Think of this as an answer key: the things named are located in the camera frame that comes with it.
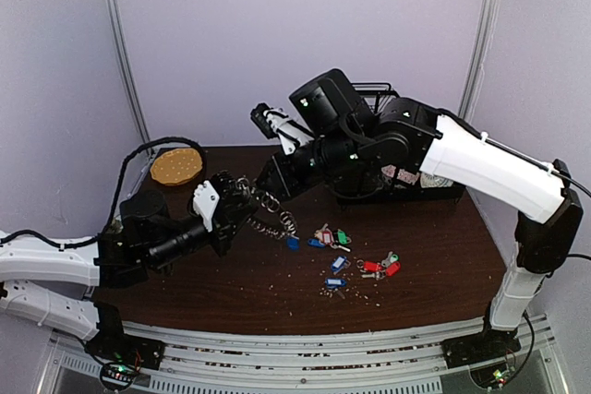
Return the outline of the metal disc with key rings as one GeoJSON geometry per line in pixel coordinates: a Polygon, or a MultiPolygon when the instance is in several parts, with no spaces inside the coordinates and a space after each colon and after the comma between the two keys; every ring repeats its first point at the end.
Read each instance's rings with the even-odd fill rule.
{"type": "Polygon", "coordinates": [[[288,237],[297,237],[297,223],[294,215],[285,209],[277,197],[271,193],[252,185],[246,177],[236,180],[237,187],[249,199],[255,203],[255,212],[247,219],[247,225],[255,232],[266,235],[274,240],[286,240],[288,237]],[[272,224],[256,215],[258,209],[277,219],[272,224]]]}

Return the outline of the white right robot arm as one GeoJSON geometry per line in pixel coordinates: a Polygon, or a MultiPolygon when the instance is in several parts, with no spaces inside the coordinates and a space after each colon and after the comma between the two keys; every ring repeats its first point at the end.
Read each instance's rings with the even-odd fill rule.
{"type": "Polygon", "coordinates": [[[502,145],[456,114],[395,97],[374,111],[345,73],[334,68],[295,90],[291,118],[267,104],[251,121],[282,149],[257,185],[281,201],[362,168],[392,166],[465,185],[515,208],[516,250],[488,309],[488,326],[473,341],[479,357],[509,342],[544,278],[570,253],[584,210],[582,187],[562,161],[543,162],[502,145]]]}

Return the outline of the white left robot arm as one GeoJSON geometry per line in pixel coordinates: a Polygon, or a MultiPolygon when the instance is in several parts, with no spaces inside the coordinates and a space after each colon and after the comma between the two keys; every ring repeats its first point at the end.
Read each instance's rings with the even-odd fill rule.
{"type": "Polygon", "coordinates": [[[163,196],[149,191],[122,202],[118,232],[80,239],[50,239],[28,230],[3,234],[1,311],[97,343],[112,360],[123,361],[133,342],[117,308],[57,293],[47,283],[129,288],[204,246],[222,256],[256,209],[244,191],[207,181],[181,220],[171,219],[163,196]]]}

